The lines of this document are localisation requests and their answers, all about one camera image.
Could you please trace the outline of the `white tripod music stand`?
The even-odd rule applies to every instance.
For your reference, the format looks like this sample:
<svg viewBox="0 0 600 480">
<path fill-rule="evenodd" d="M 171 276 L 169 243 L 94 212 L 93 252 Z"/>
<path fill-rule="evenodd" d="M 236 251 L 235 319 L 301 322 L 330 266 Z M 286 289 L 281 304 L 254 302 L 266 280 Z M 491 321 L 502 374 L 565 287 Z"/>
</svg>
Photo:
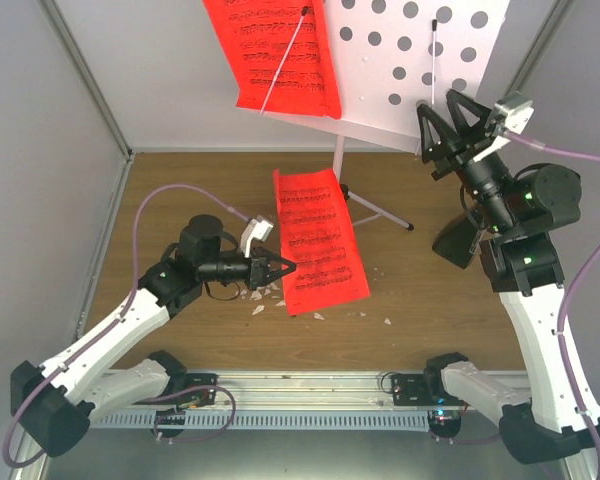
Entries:
<svg viewBox="0 0 600 480">
<path fill-rule="evenodd" d="M 327 1 L 342 115 L 280 115 L 287 123 L 405 152 L 419 148 L 416 108 L 444 108 L 447 90 L 473 95 L 506 1 Z"/>
</svg>

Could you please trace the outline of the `black metronome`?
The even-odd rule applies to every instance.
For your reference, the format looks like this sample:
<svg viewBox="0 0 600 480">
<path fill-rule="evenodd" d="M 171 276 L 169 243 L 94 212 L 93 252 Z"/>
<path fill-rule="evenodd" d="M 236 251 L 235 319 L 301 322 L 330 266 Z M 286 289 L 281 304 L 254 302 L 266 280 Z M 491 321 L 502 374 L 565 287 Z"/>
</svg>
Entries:
<svg viewBox="0 0 600 480">
<path fill-rule="evenodd" d="M 432 244 L 433 252 L 453 265 L 466 269 L 471 264 L 469 244 L 479 224 L 483 224 L 483 217 L 477 210 L 459 215 L 437 234 Z"/>
</svg>

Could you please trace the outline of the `clear plastic metronome cover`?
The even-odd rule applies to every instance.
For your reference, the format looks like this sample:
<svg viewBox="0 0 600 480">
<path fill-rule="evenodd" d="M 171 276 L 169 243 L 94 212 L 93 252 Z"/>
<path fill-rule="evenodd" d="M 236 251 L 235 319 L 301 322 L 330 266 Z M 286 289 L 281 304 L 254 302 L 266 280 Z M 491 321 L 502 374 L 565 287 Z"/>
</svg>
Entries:
<svg viewBox="0 0 600 480">
<path fill-rule="evenodd" d="M 475 258 L 476 254 L 478 252 L 478 249 L 479 249 L 479 244 L 483 240 L 484 233 L 485 233 L 484 225 L 479 224 L 476 227 L 475 233 L 473 234 L 473 236 L 471 238 L 471 242 L 469 244 L 469 248 L 468 248 L 469 262 L 472 262 L 473 259 Z"/>
</svg>

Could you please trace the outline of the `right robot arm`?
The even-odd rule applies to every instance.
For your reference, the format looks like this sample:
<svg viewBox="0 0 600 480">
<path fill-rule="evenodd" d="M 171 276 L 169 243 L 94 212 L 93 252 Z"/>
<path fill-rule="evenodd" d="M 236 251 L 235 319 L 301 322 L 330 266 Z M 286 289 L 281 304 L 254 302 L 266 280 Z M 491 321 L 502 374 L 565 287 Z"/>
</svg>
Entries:
<svg viewBox="0 0 600 480">
<path fill-rule="evenodd" d="M 431 403 L 452 398 L 493 422 L 523 464 L 600 450 L 600 405 L 582 369 L 568 323 L 575 284 L 567 282 L 552 231 L 581 217 L 580 175 L 563 165 L 537 163 L 511 173 L 500 150 L 520 141 L 532 103 L 511 94 L 486 107 L 457 90 L 446 94 L 449 113 L 421 104 L 417 118 L 424 162 L 433 176 L 455 174 L 464 213 L 435 241 L 436 253 L 466 266 L 478 258 L 504 306 L 523 356 L 528 395 L 508 392 L 466 357 L 428 361 L 423 393 Z"/>
</svg>

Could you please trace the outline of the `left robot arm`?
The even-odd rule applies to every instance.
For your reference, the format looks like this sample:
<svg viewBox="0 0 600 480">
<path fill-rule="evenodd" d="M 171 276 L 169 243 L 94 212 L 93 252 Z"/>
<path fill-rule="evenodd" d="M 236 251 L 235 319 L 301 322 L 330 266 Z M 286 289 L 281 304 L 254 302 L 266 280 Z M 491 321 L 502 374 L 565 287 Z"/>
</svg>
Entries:
<svg viewBox="0 0 600 480">
<path fill-rule="evenodd" d="M 210 284 L 242 283 L 255 291 L 293 273 L 293 261 L 260 245 L 272 228 L 258 217 L 235 239 L 219 218 L 192 217 L 178 241 L 92 330 L 40 365 L 23 361 L 14 368 L 8 429 L 21 426 L 42 453 L 58 457 L 76 446 L 93 422 L 116 409 L 181 400 L 185 368 L 164 351 L 111 378 L 104 374 L 140 340 L 199 299 Z"/>
</svg>

